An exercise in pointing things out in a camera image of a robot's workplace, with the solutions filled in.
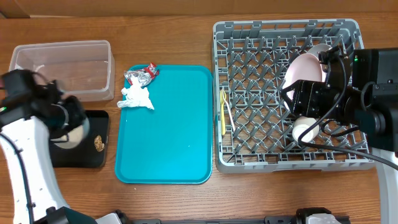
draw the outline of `clear plastic container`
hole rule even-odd
[[[114,59],[106,40],[20,45],[9,69],[29,69],[59,80],[65,94],[81,101],[114,97]]]

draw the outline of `brown food piece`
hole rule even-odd
[[[98,135],[97,137],[95,137],[94,139],[94,146],[97,149],[98,152],[101,152],[102,150],[104,150],[105,148],[105,144],[102,143],[102,138],[100,135]]]

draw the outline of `wooden table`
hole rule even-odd
[[[286,171],[273,174],[213,174],[202,185],[127,185],[114,174],[123,71],[132,65],[204,65],[211,68],[213,24],[225,20],[353,18],[366,48],[397,47],[398,14],[263,14],[240,16],[97,17],[0,20],[0,72],[17,45],[74,40],[108,40],[116,61],[112,101],[84,103],[111,118],[108,155],[102,169],[55,169],[71,208],[101,217],[121,209],[130,218],[161,220],[263,218],[292,215],[303,207],[326,207],[353,223],[380,223],[375,169],[349,172]],[[0,153],[0,223],[12,223],[12,190]]]

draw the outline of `crumpled white napkin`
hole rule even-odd
[[[141,88],[141,84],[137,77],[132,77],[131,81],[132,85],[130,88],[123,88],[121,90],[122,94],[126,96],[126,100],[119,101],[117,103],[118,108],[145,106],[146,108],[154,110],[154,105],[152,105],[149,99],[148,89],[146,87]]]

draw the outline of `gray dish rack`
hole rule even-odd
[[[317,44],[341,44],[351,60],[363,49],[358,23],[352,19],[297,21],[229,21],[213,27],[213,76],[216,124],[216,166],[223,173],[276,170],[361,170],[372,160],[354,154],[303,147],[294,141],[295,118],[279,91],[292,61]],[[232,132],[224,105],[226,134],[221,135],[220,90],[227,94],[236,126]],[[329,132],[345,130],[327,126]],[[369,153],[365,135],[339,138],[322,133],[318,144]]]

